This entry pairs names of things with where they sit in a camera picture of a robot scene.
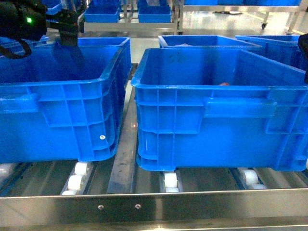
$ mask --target conveyor belt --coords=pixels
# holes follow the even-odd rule
[[[249,190],[241,169],[180,168],[175,172],[179,192],[164,193],[164,173],[135,164],[134,92],[118,152],[115,158],[93,163],[83,195],[60,196],[76,161],[21,164],[0,190],[0,230],[308,228],[306,171],[254,169],[268,189]]]

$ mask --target crate handle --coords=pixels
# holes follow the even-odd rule
[[[0,114],[33,113],[39,111],[38,94],[0,95]]]
[[[261,98],[206,98],[204,117],[272,118],[277,102]]]

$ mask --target blue bin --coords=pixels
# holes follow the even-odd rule
[[[158,36],[160,48],[206,48],[225,47],[244,50],[260,50],[262,47],[253,43],[217,35],[182,35]]]
[[[140,6],[138,19],[140,23],[170,23],[171,10],[169,6]]]
[[[85,11],[85,21],[87,23],[117,23],[119,20],[119,6],[90,5]]]
[[[218,0],[218,5],[242,5],[244,0]]]
[[[100,161],[116,153],[127,47],[96,41],[80,38],[79,47],[48,44],[21,60],[0,58],[0,163]]]
[[[301,171],[308,157],[305,72],[238,49],[147,49],[136,87],[138,164]],[[230,86],[218,86],[227,82]]]
[[[301,0],[244,0],[251,6],[298,6]]]
[[[32,48],[32,47],[35,47],[35,46],[46,44],[48,40],[49,40],[49,37],[43,35],[42,38],[39,41],[26,40],[26,42]],[[23,50],[23,47],[20,45],[19,42],[17,42],[16,40],[13,40],[13,39],[5,38],[5,37],[0,37],[0,45],[4,48],[10,50],[11,52],[18,52],[18,51]]]
[[[194,6],[216,6],[218,5],[218,0],[184,0],[184,4]]]
[[[308,61],[301,54],[296,35],[235,36],[237,39],[262,46],[255,53],[302,70],[307,70]]]
[[[48,8],[46,14],[54,15],[62,9],[61,0],[42,0],[42,3]]]

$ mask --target orange object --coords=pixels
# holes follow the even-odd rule
[[[230,84],[225,82],[225,83],[219,84],[218,86],[230,86]]]

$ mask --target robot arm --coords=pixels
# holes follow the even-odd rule
[[[298,47],[300,48],[302,55],[308,61],[308,34],[301,35],[298,39]],[[308,84],[308,69],[305,74],[305,83]]]
[[[46,11],[41,0],[0,0],[0,37],[18,41],[25,54],[14,54],[1,46],[0,52],[12,59],[29,56],[31,49],[22,39],[39,41],[47,33],[47,27],[59,29],[62,45],[77,46],[78,13],[62,10],[47,15]]]

